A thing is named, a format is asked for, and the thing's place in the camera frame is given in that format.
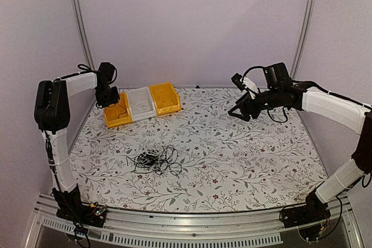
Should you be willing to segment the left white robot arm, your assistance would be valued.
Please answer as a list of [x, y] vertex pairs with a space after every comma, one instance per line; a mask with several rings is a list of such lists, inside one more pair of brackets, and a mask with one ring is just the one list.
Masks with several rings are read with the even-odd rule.
[[69, 98], [93, 89], [99, 108], [119, 102], [118, 89], [112, 86], [117, 78], [117, 69], [113, 64], [102, 62], [97, 70], [79, 64], [78, 69], [76, 73], [39, 82], [34, 109], [34, 119], [42, 133], [53, 175], [53, 195], [56, 200], [67, 200], [63, 210], [73, 221], [82, 221], [87, 213], [85, 206], [78, 202], [81, 200], [80, 191], [69, 162]]

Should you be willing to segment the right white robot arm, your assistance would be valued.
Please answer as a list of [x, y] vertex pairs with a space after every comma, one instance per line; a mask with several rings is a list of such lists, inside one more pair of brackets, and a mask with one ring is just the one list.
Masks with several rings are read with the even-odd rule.
[[314, 81], [295, 81], [283, 62], [259, 69], [267, 82], [266, 91], [260, 91], [246, 74], [232, 76], [231, 81], [244, 95], [228, 111], [230, 116], [249, 121], [277, 107], [295, 109], [330, 119], [359, 136], [351, 158], [308, 194], [308, 204], [301, 208], [300, 215], [305, 222], [313, 222], [322, 215], [322, 204], [371, 173], [371, 106], [328, 91]]

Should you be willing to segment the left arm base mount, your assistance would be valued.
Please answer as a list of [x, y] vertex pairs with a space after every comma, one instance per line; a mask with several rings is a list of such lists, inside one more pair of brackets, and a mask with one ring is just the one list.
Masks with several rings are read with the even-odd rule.
[[52, 194], [58, 204], [57, 217], [68, 221], [81, 222], [83, 225], [103, 227], [108, 208], [97, 202], [83, 203], [78, 186], [71, 192], [60, 192], [53, 188]]

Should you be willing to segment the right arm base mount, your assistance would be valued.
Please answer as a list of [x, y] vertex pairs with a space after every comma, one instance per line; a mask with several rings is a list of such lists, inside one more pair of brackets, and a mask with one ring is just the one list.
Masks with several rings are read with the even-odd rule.
[[331, 213], [327, 203], [317, 197], [307, 197], [302, 206], [285, 206], [279, 213], [284, 228], [299, 228], [300, 237], [307, 242], [318, 241], [330, 224]]

